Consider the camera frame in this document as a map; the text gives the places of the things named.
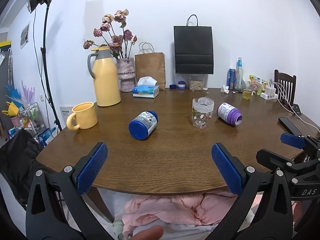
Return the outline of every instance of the dried rose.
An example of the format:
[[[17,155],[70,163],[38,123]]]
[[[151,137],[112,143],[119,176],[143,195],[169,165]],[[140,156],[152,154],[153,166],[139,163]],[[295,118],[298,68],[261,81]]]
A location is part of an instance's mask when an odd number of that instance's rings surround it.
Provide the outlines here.
[[[84,44],[83,44],[83,48],[84,49],[89,49],[91,46],[92,46],[92,44],[94,44],[94,41],[85,41],[84,42]]]
[[[137,42],[137,40],[138,40],[138,38],[137,38],[137,35],[136,35],[132,40],[132,44],[134,45]]]
[[[110,31],[110,28],[111,26],[109,23],[103,23],[100,27],[100,30],[102,30],[103,32],[108,32]]]
[[[118,45],[113,45],[113,44],[110,44],[110,48],[112,50],[122,50],[122,46],[120,46],[119,44]]]
[[[125,9],[124,11],[117,10],[115,13],[115,21],[119,23],[125,23],[125,17],[129,15],[129,11]]]
[[[122,42],[123,42],[123,35],[117,36],[117,35],[113,35],[112,36],[112,44],[114,46],[122,46]]]
[[[111,23],[115,17],[111,14],[105,14],[104,17],[102,18],[102,23]]]
[[[124,41],[131,41],[133,35],[132,32],[129,30],[124,31]]]
[[[100,29],[94,29],[93,30],[93,36],[95,37],[101,37],[102,36],[102,31]]]

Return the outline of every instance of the charging cable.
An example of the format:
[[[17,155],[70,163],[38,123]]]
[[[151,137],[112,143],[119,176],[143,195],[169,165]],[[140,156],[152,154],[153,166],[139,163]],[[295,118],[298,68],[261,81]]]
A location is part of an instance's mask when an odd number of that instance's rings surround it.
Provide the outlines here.
[[[287,108],[285,108],[285,107],[282,105],[282,103],[280,102],[279,98],[277,98],[277,100],[278,100],[278,102],[281,104],[281,106],[282,106],[285,110],[287,110],[289,113],[295,114],[301,121],[303,121],[303,120],[301,119],[301,117],[297,115],[297,113],[294,111],[294,109],[293,109],[292,106],[290,105],[290,103],[289,103],[289,101],[288,101],[288,98],[287,98],[287,92],[286,92],[284,86],[283,86],[281,83],[273,82],[273,83],[272,83],[272,87],[274,88],[275,85],[276,85],[277,88],[278,88],[278,93],[279,93],[279,95],[283,95],[284,100],[286,101],[286,103],[288,104],[288,106],[291,108],[292,112],[291,112],[290,110],[288,110]],[[305,121],[303,121],[303,122],[304,122],[305,124],[308,124],[308,125],[316,128],[316,129],[318,130],[319,134],[320,134],[320,130],[319,130],[317,127],[315,127],[315,126],[312,125],[311,123],[308,123],[308,122],[305,122]]]

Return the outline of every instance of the gray thermos handle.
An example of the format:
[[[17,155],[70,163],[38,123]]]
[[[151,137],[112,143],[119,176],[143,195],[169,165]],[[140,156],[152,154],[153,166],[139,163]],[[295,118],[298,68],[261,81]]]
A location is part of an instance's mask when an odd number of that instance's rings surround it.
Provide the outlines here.
[[[96,78],[95,74],[93,73],[92,69],[91,69],[91,57],[97,57],[98,56],[98,53],[92,53],[92,54],[89,54],[88,56],[88,70],[90,72],[90,75],[92,76],[92,78]]]

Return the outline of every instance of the blue bottle cap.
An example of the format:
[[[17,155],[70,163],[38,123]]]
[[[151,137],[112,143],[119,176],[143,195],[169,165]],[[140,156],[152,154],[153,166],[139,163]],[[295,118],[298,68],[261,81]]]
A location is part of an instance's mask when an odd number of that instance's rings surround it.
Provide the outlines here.
[[[155,118],[158,121],[158,115],[153,111],[147,111],[155,116]],[[137,140],[145,140],[148,137],[148,129],[145,127],[145,125],[138,121],[133,120],[129,123],[129,132],[132,135],[133,138]]]

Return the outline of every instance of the brown paper bag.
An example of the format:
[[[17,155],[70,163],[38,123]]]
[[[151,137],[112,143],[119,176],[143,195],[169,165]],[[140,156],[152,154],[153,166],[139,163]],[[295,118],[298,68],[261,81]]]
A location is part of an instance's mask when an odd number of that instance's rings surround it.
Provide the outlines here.
[[[146,53],[143,45],[148,44],[152,53]],[[135,66],[137,82],[142,77],[152,77],[157,81],[159,90],[165,90],[165,67],[164,67],[164,54],[162,52],[155,52],[150,43],[142,42],[139,48],[143,54],[135,55]]]

